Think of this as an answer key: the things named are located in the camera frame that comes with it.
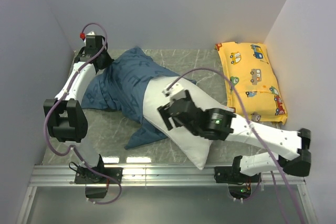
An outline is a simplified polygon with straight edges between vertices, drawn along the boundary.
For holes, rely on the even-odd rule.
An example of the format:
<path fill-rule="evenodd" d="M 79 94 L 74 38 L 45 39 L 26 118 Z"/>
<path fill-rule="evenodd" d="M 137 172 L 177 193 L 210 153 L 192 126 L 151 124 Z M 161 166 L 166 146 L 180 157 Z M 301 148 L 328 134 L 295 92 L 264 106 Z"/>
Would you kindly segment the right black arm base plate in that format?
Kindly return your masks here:
<path fill-rule="evenodd" d="M 244 203 L 250 200 L 261 183 L 261 173 L 248 176 L 238 172 L 232 166 L 215 166 L 214 179 L 217 184 L 227 184 L 233 201 Z"/>

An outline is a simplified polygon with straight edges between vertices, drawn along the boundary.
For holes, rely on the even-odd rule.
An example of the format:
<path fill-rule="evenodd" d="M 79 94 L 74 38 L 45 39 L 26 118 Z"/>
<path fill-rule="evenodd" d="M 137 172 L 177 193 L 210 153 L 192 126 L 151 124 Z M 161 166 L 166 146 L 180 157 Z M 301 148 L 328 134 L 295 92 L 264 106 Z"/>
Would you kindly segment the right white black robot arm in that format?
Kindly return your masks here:
<path fill-rule="evenodd" d="M 309 175 L 309 129 L 286 131 L 247 122 L 242 116 L 224 109 L 202 110 L 184 89 L 164 91 L 163 94 L 169 101 L 158 107 L 158 112 L 169 131 L 183 127 L 194 136 L 207 140 L 240 142 L 266 150 L 254 156 L 236 156 L 231 169 L 235 181 L 243 182 L 248 177 L 273 170 L 297 177 Z"/>

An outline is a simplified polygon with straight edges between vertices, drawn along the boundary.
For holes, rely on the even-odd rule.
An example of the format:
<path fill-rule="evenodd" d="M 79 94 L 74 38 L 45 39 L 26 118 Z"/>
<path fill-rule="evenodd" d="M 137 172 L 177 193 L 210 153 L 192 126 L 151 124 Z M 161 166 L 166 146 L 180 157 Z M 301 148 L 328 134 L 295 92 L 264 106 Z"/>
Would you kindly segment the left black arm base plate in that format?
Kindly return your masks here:
<path fill-rule="evenodd" d="M 75 175 L 74 184 L 85 186 L 85 196 L 89 199 L 103 199 L 108 192 L 110 185 L 117 185 L 121 183 L 123 168 L 103 168 L 104 176 L 93 173 L 87 168 L 78 167 Z"/>

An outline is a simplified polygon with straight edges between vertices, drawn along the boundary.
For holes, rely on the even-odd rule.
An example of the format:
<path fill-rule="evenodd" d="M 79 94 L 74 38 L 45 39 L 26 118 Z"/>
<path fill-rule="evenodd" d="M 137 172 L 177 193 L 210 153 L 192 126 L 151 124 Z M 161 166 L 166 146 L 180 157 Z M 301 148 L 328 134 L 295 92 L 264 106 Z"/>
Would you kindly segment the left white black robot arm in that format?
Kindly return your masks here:
<path fill-rule="evenodd" d="M 95 33 L 82 33 L 85 45 L 74 58 L 72 72 L 62 90 L 44 102 L 44 135 L 63 143 L 67 150 L 57 151 L 51 143 L 47 145 L 58 156 L 74 152 L 79 164 L 74 170 L 75 180 L 79 183 L 100 183 L 105 179 L 106 170 L 100 154 L 86 139 L 88 121 L 81 107 L 85 91 L 99 70 L 112 64 L 113 59 L 107 52 L 108 45 L 104 36 Z"/>

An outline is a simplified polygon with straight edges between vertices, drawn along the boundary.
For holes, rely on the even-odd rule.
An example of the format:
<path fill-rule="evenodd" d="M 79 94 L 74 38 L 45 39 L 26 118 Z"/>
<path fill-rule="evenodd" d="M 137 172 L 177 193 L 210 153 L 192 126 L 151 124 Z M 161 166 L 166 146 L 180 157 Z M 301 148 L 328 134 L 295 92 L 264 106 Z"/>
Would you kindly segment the blue cartoon mouse pillowcase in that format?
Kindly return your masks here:
<path fill-rule="evenodd" d="M 125 51 L 102 74 L 94 77 L 82 98 L 83 109 L 121 111 L 141 127 L 131 135 L 126 150 L 154 143 L 167 136 L 143 116 L 145 90 L 151 79 L 177 77 L 175 73 L 158 65 L 140 47 Z"/>

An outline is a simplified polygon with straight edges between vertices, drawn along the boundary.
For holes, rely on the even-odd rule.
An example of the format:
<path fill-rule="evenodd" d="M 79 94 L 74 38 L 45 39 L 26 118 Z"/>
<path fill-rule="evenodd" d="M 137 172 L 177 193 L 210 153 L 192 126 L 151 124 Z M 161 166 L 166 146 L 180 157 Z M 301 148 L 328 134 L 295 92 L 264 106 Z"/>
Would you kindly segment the white pillow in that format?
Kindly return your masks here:
<path fill-rule="evenodd" d="M 169 131 L 157 110 L 158 107 L 169 102 L 169 98 L 165 97 L 162 91 L 175 79 L 176 77 L 156 77 L 149 81 L 144 93 L 143 116 L 170 138 L 199 170 L 202 170 L 206 164 L 212 141 L 194 136 L 184 127 L 175 127 Z M 230 110 L 192 82 L 181 79 L 179 84 L 189 91 L 197 107 L 203 110 L 211 108 Z"/>

